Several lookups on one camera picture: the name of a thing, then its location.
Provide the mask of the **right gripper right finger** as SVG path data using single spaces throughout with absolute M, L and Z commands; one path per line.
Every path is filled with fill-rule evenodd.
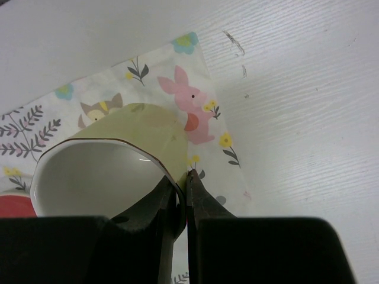
M 187 176 L 191 283 L 355 283 L 334 228 L 311 217 L 239 218 Z

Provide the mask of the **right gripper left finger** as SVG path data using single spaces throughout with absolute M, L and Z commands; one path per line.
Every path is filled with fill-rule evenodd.
M 164 177 L 118 216 L 1 219 L 2 283 L 169 283 L 176 192 Z

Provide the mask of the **pale yellow mug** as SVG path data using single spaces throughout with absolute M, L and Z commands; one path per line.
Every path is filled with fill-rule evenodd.
M 172 111 L 133 103 L 45 151 L 30 187 L 39 217 L 116 217 L 163 178 L 176 191 L 175 235 L 186 223 L 188 137 Z

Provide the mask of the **red and teal plate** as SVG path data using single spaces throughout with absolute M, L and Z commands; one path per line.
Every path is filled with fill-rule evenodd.
M 1 195 L 0 210 L 1 218 L 36 217 L 31 199 L 25 195 Z

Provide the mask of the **animal print cloth placemat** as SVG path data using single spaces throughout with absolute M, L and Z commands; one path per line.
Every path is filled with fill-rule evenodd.
M 31 173 L 44 151 L 133 103 L 174 112 L 190 136 L 188 168 L 218 201 L 243 209 L 245 200 L 230 193 L 241 179 L 239 160 L 195 33 L 2 115 L 1 193 L 29 196 Z

